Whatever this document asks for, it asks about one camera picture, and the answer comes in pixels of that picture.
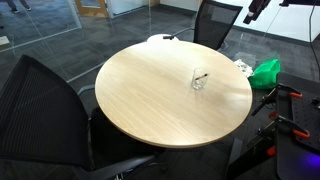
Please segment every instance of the black device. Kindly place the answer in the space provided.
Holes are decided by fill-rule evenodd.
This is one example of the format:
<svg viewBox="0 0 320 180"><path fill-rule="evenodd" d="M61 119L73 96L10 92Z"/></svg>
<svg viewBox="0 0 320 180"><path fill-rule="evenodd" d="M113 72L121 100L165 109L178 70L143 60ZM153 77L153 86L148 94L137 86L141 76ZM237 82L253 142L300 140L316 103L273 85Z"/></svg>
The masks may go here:
<svg viewBox="0 0 320 180"><path fill-rule="evenodd" d="M250 24L253 20L257 20L261 12L268 6L271 0L252 0L249 6L249 13L243 20L243 23ZM290 4L298 4L298 5L309 5L309 6L320 6L319 0L283 0L279 6L288 7Z"/></svg>

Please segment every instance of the floor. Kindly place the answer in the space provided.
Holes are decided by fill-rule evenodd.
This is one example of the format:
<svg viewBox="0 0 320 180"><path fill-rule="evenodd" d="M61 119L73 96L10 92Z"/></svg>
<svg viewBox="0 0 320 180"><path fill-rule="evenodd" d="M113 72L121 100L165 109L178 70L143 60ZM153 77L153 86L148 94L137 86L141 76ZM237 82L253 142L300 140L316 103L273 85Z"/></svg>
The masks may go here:
<svg viewBox="0 0 320 180"><path fill-rule="evenodd" d="M69 80L103 63L119 50L145 41L152 34L171 34L192 26L194 17L194 13L172 11L161 6L153 7L151 11L148 8L140 9L113 20L82 17L83 29L0 52L0 89L21 54L35 57ZM192 41L192 33L182 34L178 38ZM232 29L225 41L228 47L220 52L231 60L242 59L256 68L263 61L276 58L281 63L281 71L319 81L319 70L308 46L239 29ZM313 45L320 58L319 37ZM70 82L70 85L77 91L83 85L93 84L98 71L99 68ZM266 93L268 91L253 91L251 112L260 104L259 100ZM97 106L94 92L84 94L81 100L88 113ZM218 142L199 148L168 149L160 157L168 164L167 172L163 173L156 167L150 167L141 171L134 179L223 179L233 139L239 138L247 143L254 137L259 127L269 123L267 114L272 111L269 108L272 107L262 109L254 117L248 116L238 129ZM237 179L276 179L274 167L274 159L271 158ZM76 179L68 166L5 161L4 169L5 172L0 174L7 179Z"/></svg>

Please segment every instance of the person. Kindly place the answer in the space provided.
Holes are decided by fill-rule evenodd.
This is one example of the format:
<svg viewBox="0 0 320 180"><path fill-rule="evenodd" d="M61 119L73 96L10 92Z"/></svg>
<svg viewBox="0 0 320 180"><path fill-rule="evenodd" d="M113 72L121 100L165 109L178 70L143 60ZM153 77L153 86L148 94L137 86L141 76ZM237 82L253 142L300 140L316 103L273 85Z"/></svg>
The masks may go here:
<svg viewBox="0 0 320 180"><path fill-rule="evenodd" d="M26 8L27 11L31 11L30 6L27 4L25 0L20 0L21 4ZM11 8L11 12L13 13L19 13L19 10L17 9L16 4L12 0L7 0L8 5Z"/></svg>

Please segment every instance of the plastic bag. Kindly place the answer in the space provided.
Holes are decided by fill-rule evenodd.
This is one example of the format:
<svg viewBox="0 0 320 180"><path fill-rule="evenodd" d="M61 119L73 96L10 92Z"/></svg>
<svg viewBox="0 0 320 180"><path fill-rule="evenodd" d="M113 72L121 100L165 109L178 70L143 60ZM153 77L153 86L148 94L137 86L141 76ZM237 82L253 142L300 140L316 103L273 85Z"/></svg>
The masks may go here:
<svg viewBox="0 0 320 180"><path fill-rule="evenodd" d="M277 74L280 72L278 59L270 59L260 64L254 75L249 78L253 89L272 89L277 83Z"/></svg>

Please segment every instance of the black office chair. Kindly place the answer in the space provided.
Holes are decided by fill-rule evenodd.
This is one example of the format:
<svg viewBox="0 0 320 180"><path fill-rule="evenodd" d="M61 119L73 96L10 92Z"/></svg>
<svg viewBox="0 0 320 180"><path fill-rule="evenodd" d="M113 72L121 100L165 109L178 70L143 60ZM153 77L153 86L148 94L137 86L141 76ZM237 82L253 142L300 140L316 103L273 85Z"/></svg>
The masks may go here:
<svg viewBox="0 0 320 180"><path fill-rule="evenodd" d="M203 0L197 14L195 28L184 29L164 39L173 38L187 30L194 30L194 43L218 50L241 10L240 6Z"/></svg>
<svg viewBox="0 0 320 180"><path fill-rule="evenodd" d="M99 108L88 121L69 84L26 55L0 92L0 159L71 165L79 179L96 180L148 165L156 150L119 132Z"/></svg>

